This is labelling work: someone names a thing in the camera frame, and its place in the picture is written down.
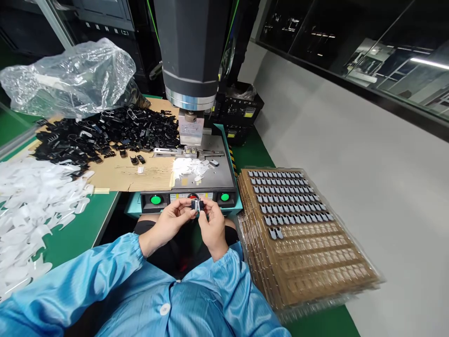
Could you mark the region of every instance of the white button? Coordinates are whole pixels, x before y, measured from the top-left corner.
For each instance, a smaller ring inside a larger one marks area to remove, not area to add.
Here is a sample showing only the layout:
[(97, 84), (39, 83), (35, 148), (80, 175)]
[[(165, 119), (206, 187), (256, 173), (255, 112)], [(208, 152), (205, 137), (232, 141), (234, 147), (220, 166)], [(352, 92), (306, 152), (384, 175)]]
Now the white button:
[(160, 315), (165, 316), (166, 314), (168, 314), (170, 308), (171, 308), (170, 303), (164, 304), (159, 310)]

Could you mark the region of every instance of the hand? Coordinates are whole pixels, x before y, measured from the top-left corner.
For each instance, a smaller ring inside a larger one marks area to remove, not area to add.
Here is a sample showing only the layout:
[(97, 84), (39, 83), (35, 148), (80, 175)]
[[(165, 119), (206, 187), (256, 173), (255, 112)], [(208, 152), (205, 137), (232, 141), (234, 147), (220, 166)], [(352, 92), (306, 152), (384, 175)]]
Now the hand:
[(224, 237), (225, 217), (215, 201), (203, 198), (201, 200), (204, 202), (204, 211), (200, 211), (198, 219), (201, 236), (212, 255), (212, 259), (216, 262), (226, 254), (229, 248)]
[(156, 224), (139, 236), (140, 248), (145, 258), (173, 239), (189, 219), (195, 218), (196, 210), (190, 209), (191, 204), (191, 199), (176, 199), (164, 208)]

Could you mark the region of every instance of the stacked plastic trays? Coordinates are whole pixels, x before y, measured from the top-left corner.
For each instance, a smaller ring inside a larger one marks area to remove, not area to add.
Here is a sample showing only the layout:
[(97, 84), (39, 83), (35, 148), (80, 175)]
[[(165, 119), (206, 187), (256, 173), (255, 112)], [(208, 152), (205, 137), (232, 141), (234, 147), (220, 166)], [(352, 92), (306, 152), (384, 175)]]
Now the stacked plastic trays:
[(302, 169), (243, 169), (239, 234), (254, 284), (281, 322), (383, 281)]

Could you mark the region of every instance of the cable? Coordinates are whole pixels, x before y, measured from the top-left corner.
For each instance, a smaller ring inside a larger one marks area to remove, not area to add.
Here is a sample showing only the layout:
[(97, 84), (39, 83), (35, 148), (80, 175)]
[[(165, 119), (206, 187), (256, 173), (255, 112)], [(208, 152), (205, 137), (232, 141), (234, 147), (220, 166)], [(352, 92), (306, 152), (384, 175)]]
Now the cable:
[(156, 28), (156, 24), (154, 23), (153, 13), (152, 13), (152, 11), (151, 11), (151, 6), (150, 6), (150, 1), (149, 1), (149, 0), (146, 0), (146, 4), (148, 5), (148, 9), (150, 10), (151, 21), (153, 21), (154, 31), (156, 32), (156, 37), (158, 38), (158, 43), (159, 43), (159, 46), (160, 46), (159, 35), (158, 35), (158, 29)]
[(224, 45), (223, 56), (221, 58), (222, 62), (223, 62), (223, 59), (225, 58), (226, 48), (227, 48), (228, 42), (229, 42), (229, 35), (231, 35), (232, 25), (234, 24), (234, 18), (235, 18), (235, 14), (237, 13), (237, 7), (239, 6), (239, 2), (240, 2), (240, 0), (237, 0), (237, 4), (235, 5), (235, 9), (234, 9), (234, 14), (232, 15), (231, 25), (229, 26), (228, 37), (226, 38), (226, 44)]

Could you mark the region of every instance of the window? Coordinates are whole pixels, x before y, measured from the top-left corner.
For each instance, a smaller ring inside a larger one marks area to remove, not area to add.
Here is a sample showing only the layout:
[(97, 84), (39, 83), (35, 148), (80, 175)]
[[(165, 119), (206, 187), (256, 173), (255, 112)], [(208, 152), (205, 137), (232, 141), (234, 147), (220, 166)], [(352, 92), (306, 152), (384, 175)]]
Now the window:
[(272, 0), (268, 6), (258, 41), (449, 121), (448, 3)]

